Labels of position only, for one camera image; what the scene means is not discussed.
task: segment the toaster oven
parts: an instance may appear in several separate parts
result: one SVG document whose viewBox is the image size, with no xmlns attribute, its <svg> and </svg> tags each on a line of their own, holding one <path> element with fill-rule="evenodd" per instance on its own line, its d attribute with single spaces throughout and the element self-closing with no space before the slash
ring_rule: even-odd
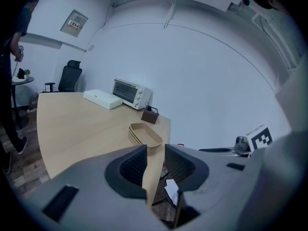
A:
<svg viewBox="0 0 308 231">
<path fill-rule="evenodd" d="M 123 103 L 140 110 L 149 102 L 152 90 L 121 79 L 115 79 L 112 94 L 123 99 Z"/>
</svg>

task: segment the desk surface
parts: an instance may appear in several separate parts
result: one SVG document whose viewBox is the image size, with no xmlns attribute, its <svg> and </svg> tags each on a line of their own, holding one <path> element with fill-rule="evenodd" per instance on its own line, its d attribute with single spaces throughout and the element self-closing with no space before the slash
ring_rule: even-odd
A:
<svg viewBox="0 0 308 231">
<path fill-rule="evenodd" d="M 51 178 L 74 163 L 133 146 L 128 139 L 131 123 L 143 122 L 159 134 L 163 143 L 148 152 L 142 187 L 152 205 L 169 143 L 171 122 L 159 116 L 155 125 L 141 120 L 142 111 L 126 105 L 104 109 L 80 92 L 41 93 L 38 98 L 38 142 Z"/>
</svg>

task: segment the white box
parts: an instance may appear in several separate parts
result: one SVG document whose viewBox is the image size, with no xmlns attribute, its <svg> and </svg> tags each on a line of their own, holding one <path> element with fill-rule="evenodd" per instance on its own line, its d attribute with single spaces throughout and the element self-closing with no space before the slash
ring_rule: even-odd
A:
<svg viewBox="0 0 308 231">
<path fill-rule="evenodd" d="M 101 90 L 85 91 L 83 97 L 107 110 L 113 109 L 123 102 L 123 99 Z"/>
<path fill-rule="evenodd" d="M 268 147 L 273 139 L 270 134 L 270 129 L 267 125 L 261 125 L 255 130 L 246 134 L 246 142 L 249 144 L 250 151 L 253 152 L 256 149 Z"/>
</svg>

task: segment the black office chair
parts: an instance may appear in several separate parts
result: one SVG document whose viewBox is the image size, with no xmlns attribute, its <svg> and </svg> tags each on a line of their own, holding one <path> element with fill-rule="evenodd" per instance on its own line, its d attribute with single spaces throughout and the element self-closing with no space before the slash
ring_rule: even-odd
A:
<svg viewBox="0 0 308 231">
<path fill-rule="evenodd" d="M 75 85 L 82 73 L 82 69 L 79 68 L 80 62 L 70 60 L 67 63 L 67 66 L 63 68 L 61 80 L 59 83 L 59 91 L 60 92 L 74 92 Z M 50 92 L 53 92 L 54 82 L 45 83 L 45 86 L 50 87 Z"/>
</svg>

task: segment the wall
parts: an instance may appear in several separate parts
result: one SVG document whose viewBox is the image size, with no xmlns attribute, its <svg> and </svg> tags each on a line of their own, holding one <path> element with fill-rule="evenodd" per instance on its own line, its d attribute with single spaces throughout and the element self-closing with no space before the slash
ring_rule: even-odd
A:
<svg viewBox="0 0 308 231">
<path fill-rule="evenodd" d="M 81 59 L 90 39 L 105 23 L 108 7 L 108 0 L 39 0 L 27 35 L 20 40 L 25 56 L 18 64 L 22 69 L 30 69 L 35 80 L 16 88 L 17 102 L 24 103 L 23 96 L 29 99 L 34 93 L 43 91 L 46 82 L 55 82 L 57 90 L 63 67 L 69 60 Z M 77 38 L 60 31 L 74 9 L 89 18 Z"/>
<path fill-rule="evenodd" d="M 36 92 L 45 89 L 44 83 L 52 81 L 61 43 L 49 38 L 27 34 L 20 39 L 19 45 L 24 47 L 24 58 L 21 63 L 18 63 L 15 74 L 18 73 L 19 68 L 29 69 L 30 75 L 35 79 L 31 83 L 16 87 L 16 99 L 22 103 L 24 100 L 22 95 L 29 99 Z M 15 57 L 11 54 L 12 74 L 16 66 L 14 59 Z"/>
<path fill-rule="evenodd" d="M 110 92 L 115 77 L 148 86 L 153 106 L 171 119 L 171 143 L 195 149 L 233 146 L 264 123 L 274 139 L 287 133 L 274 98 L 274 60 L 250 45 L 266 38 L 193 8 L 178 7 L 163 29 L 169 8 L 166 0 L 147 0 L 115 9 L 84 55 L 86 89 Z"/>
<path fill-rule="evenodd" d="M 108 7 L 108 0 L 39 0 L 28 32 L 85 50 L 93 34 L 103 26 Z M 89 18 L 77 38 L 60 31 L 74 9 Z"/>
<path fill-rule="evenodd" d="M 308 70 L 306 65 L 298 67 L 276 94 L 292 131 L 308 129 Z"/>
</svg>

